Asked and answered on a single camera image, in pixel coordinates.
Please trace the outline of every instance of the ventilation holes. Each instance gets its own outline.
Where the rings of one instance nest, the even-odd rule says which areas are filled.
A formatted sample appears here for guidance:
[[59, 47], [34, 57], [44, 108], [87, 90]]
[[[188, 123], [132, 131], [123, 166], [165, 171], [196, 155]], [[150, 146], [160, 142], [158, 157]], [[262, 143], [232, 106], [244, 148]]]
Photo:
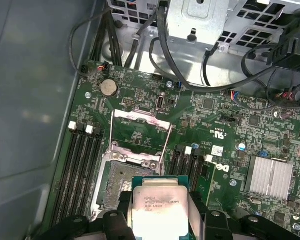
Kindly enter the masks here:
[[222, 37], [222, 36], [221, 36], [221, 37], [219, 38], [218, 41], [219, 41], [219, 42], [225, 42], [226, 40], [227, 40], [227, 39], [226, 39], [225, 37]]
[[266, 13], [267, 13], [267, 14], [276, 15], [276, 14], [278, 14], [284, 7], [285, 7], [285, 5], [273, 3], [273, 4], [268, 8], [268, 10], [266, 11]]
[[262, 16], [259, 18], [259, 21], [260, 21], [260, 22], [263, 22], [263, 23], [269, 23], [272, 19], [273, 19], [272, 16], [262, 15]]
[[256, 0], [248, 0], [246, 4], [243, 6], [244, 9], [256, 11], [256, 12], [263, 12], [268, 6], [265, 4], [257, 3]]
[[266, 44], [267, 39], [271, 35], [272, 34], [268, 32], [249, 29], [240, 38], [240, 40], [236, 43], [236, 45], [247, 47], [247, 48], [254, 48], [258, 45]]
[[223, 43], [231, 43], [232, 40], [237, 36], [236, 33], [231, 33], [231, 32], [228, 32], [228, 31], [224, 31], [222, 33], [222, 36], [219, 38], [218, 42], [223, 42]]
[[278, 29], [279, 27], [268, 25], [268, 26], [266, 26], [266, 28], [267, 28], [267, 29]]
[[264, 27], [265, 26], [265, 24], [259, 23], [259, 22], [256, 22], [254, 25], [259, 26], [259, 27]]
[[113, 9], [113, 10], [112, 10], [112, 13], [113, 13], [113, 14], [121, 14], [121, 15], [125, 15], [125, 12], [122, 11], [122, 10], [119, 10], [119, 9]]
[[138, 23], [138, 18], [135, 18], [135, 17], [130, 17], [130, 22], [133, 22], [133, 23]]
[[126, 8], [126, 4], [123, 1], [111, 0], [111, 3], [115, 7]]
[[228, 31], [224, 31], [223, 33], [222, 33], [222, 36], [225, 36], [225, 37], [228, 37], [230, 35], [230, 32], [228, 32]]
[[137, 11], [137, 5], [135, 3], [128, 3], [128, 9]]
[[246, 11], [241, 10], [241, 11], [238, 13], [237, 17], [243, 18], [243, 17], [246, 15], [246, 13], [247, 13]]
[[138, 13], [136, 11], [129, 10], [128, 14], [129, 14], [129, 16], [132, 16], [132, 17], [138, 17]]
[[148, 14], [139, 12], [139, 18], [141, 18], [141, 19], [148, 19], [149, 17], [148, 17]]
[[245, 16], [245, 18], [246, 18], [246, 19], [250, 19], [250, 20], [256, 20], [259, 16], [260, 16], [260, 14], [258, 14], [258, 13], [249, 12], [249, 13]]

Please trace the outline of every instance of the capacitor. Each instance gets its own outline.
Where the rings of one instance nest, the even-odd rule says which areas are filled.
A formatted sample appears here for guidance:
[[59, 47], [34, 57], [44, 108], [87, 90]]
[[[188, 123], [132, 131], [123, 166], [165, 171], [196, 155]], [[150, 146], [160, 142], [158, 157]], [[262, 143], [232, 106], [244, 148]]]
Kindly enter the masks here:
[[199, 148], [199, 144], [197, 144], [197, 143], [192, 143], [192, 148], [193, 148], [193, 149], [198, 149], [198, 148]]
[[265, 150], [260, 151], [259, 155], [260, 157], [268, 157], [268, 153]]
[[293, 114], [294, 114], [293, 111], [281, 112], [280, 115], [279, 115], [279, 117], [282, 120], [286, 120], [286, 119], [289, 119]]
[[237, 145], [235, 145], [235, 148], [239, 151], [244, 151], [246, 150], [246, 145], [244, 143], [238, 143]]

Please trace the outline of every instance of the black plastic bracket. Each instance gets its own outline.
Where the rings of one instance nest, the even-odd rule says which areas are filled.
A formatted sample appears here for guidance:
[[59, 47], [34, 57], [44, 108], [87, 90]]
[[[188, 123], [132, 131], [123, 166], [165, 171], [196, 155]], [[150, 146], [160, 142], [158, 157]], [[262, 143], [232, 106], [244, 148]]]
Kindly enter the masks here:
[[220, 211], [208, 211], [204, 218], [204, 239], [233, 240], [227, 216]]
[[206, 214], [209, 211], [208, 207], [202, 202], [202, 195], [200, 192], [192, 191], [189, 192], [189, 195], [201, 215]]
[[258, 215], [248, 215], [240, 219], [242, 231], [258, 236], [263, 240], [300, 240], [300, 238], [283, 227]]
[[119, 205], [117, 207], [117, 210], [119, 212], [122, 212], [125, 219], [128, 219], [128, 211], [130, 206], [130, 201], [132, 197], [131, 191], [123, 191], [121, 192], [120, 198], [119, 198]]
[[103, 229], [107, 240], [135, 240], [135, 235], [124, 214], [120, 211], [109, 211], [103, 216]]
[[69, 216], [50, 228], [35, 240], [68, 240], [80, 237], [87, 232], [89, 220], [85, 216]]

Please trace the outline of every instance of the usb port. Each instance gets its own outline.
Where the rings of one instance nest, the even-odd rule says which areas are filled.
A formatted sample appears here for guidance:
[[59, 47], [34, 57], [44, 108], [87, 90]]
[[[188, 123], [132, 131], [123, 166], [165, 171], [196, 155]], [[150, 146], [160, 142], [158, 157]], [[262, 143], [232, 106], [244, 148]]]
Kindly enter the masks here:
[[164, 98], [163, 96], [159, 96], [158, 100], [156, 101], [156, 108], [162, 109], [163, 104], [164, 104]]

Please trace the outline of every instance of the white label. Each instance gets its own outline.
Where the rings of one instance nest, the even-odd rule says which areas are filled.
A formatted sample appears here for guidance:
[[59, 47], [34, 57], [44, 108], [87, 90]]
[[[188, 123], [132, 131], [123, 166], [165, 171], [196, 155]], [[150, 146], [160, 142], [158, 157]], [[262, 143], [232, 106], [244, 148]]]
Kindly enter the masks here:
[[212, 155], [207, 155], [207, 156], [205, 156], [205, 161], [208, 162], [208, 163], [214, 164], [215, 167], [216, 167], [216, 169], [218, 169], [219, 171], [224, 171], [226, 173], [229, 172], [230, 166], [228, 166], [228, 165], [222, 165], [221, 163], [213, 162], [212, 161], [213, 158], [214, 157]]
[[223, 146], [212, 146], [211, 155], [222, 157], [222, 154], [224, 153], [224, 147]]

